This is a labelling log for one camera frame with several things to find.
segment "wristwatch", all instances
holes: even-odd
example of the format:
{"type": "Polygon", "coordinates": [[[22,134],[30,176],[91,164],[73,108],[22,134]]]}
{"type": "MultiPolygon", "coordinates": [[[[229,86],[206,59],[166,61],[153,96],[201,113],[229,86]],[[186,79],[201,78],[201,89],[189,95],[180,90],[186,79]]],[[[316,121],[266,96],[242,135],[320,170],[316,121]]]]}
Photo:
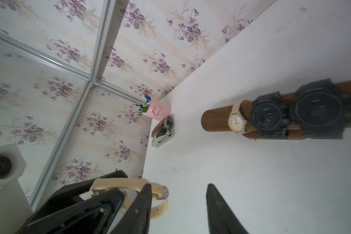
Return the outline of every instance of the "wristwatch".
{"type": "MultiPolygon", "coordinates": [[[[90,187],[90,193],[92,196],[96,196],[112,188],[131,189],[140,192],[143,186],[148,183],[150,182],[144,178],[96,178],[90,187]]],[[[152,198],[156,200],[162,200],[161,204],[151,208],[150,218],[156,219],[162,216],[168,209],[169,190],[164,185],[159,185],[157,183],[150,184],[152,190],[152,198]]],[[[131,204],[132,201],[126,194],[122,205],[125,209],[129,209],[131,204]]]]}
{"type": "Polygon", "coordinates": [[[266,139],[287,139],[290,123],[287,104],[280,103],[280,92],[259,96],[252,103],[250,121],[266,139]]]}
{"type": "Polygon", "coordinates": [[[248,133],[245,131],[247,120],[244,119],[243,115],[239,111],[241,103],[242,101],[237,101],[234,103],[228,119],[229,128],[237,134],[248,133]]]}
{"type": "Polygon", "coordinates": [[[311,139],[342,139],[351,120],[351,95],[340,93],[330,79],[302,85],[295,92],[292,119],[311,139]]]}

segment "wooden cylinder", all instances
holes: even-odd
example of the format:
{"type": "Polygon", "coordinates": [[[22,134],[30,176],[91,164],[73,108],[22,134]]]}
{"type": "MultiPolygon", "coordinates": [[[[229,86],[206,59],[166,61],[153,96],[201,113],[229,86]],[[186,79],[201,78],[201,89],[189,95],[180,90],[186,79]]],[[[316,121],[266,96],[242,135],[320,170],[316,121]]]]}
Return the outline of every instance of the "wooden cylinder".
{"type": "MultiPolygon", "coordinates": [[[[345,81],[335,84],[337,89],[341,92],[347,92],[351,94],[351,81],[345,81]]],[[[291,106],[295,102],[295,93],[288,93],[280,95],[280,101],[282,103],[286,103],[287,105],[291,106]]],[[[232,105],[207,110],[203,113],[201,117],[201,126],[204,130],[208,132],[223,132],[223,131],[231,131],[228,126],[228,119],[232,109],[232,105]]],[[[244,100],[239,108],[243,117],[247,120],[250,119],[250,113],[252,109],[252,101],[244,100]]],[[[346,123],[346,128],[351,128],[351,121],[346,123]]],[[[288,130],[300,130],[300,126],[295,122],[291,122],[287,126],[288,130]]],[[[244,134],[245,136],[250,136],[249,138],[256,138],[259,139],[260,136],[257,134],[255,127],[248,122],[246,125],[246,131],[251,131],[250,133],[244,134]]],[[[300,135],[300,132],[290,132],[291,136],[294,139],[300,139],[303,135],[300,135]]]]}

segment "white table surface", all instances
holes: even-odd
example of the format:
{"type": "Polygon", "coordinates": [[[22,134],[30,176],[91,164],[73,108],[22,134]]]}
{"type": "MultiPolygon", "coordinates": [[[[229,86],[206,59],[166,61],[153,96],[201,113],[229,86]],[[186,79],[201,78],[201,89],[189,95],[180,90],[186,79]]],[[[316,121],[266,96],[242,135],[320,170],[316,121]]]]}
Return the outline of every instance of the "white table surface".
{"type": "Polygon", "coordinates": [[[149,143],[144,165],[170,191],[150,233],[209,233],[209,183],[250,234],[351,233],[351,129],[343,140],[251,140],[200,123],[208,109],[325,78],[351,80],[351,1],[278,0],[176,87],[162,100],[175,136],[149,143]]]}

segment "pen cup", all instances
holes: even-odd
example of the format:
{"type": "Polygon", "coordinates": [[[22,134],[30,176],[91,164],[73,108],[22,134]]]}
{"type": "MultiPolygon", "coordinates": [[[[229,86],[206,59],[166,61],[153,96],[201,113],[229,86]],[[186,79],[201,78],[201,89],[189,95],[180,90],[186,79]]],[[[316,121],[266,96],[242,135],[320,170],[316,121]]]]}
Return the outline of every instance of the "pen cup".
{"type": "Polygon", "coordinates": [[[161,121],[171,114],[171,110],[172,108],[169,105],[162,103],[155,97],[151,97],[151,104],[145,116],[161,121]]]}

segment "cream watch strap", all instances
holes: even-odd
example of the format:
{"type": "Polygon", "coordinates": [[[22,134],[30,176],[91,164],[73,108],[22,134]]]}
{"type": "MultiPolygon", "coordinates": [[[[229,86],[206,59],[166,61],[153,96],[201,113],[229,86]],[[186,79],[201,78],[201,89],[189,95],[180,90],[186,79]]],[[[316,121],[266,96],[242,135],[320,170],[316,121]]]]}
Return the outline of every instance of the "cream watch strap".
{"type": "Polygon", "coordinates": [[[243,100],[240,100],[234,103],[233,107],[231,108],[230,114],[235,114],[239,112],[239,107],[241,106],[242,101],[243,100]]]}
{"type": "MultiPolygon", "coordinates": [[[[131,189],[141,191],[143,186],[147,183],[150,183],[146,179],[129,179],[129,178],[106,178],[100,179],[96,178],[94,183],[90,188],[91,195],[98,195],[105,190],[112,188],[120,189],[131,189]]],[[[168,188],[159,185],[157,183],[150,183],[152,187],[152,198],[157,200],[164,200],[160,205],[151,208],[151,219],[159,218],[162,216],[168,209],[168,188]]],[[[132,201],[129,197],[125,197],[123,202],[123,207],[128,209],[132,204],[132,201]]]]}

